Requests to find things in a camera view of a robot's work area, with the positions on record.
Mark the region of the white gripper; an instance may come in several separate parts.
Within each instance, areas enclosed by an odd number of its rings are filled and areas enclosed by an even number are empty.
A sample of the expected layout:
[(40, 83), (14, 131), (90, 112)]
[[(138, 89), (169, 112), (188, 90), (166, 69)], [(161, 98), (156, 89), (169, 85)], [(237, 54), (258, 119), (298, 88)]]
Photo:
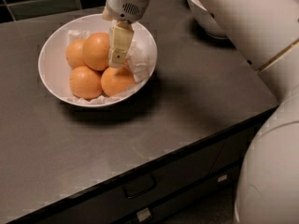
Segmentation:
[(106, 0), (103, 18), (106, 21), (117, 21), (109, 28), (110, 67), (119, 68), (125, 62), (135, 33), (131, 23), (143, 17), (149, 3), (150, 0)]

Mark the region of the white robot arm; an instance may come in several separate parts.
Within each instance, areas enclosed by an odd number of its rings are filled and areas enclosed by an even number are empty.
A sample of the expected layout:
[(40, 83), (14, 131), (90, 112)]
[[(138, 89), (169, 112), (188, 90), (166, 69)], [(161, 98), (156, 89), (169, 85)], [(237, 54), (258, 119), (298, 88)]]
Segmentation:
[(299, 3), (199, 1), (278, 100), (243, 160), (234, 224), (299, 224)]

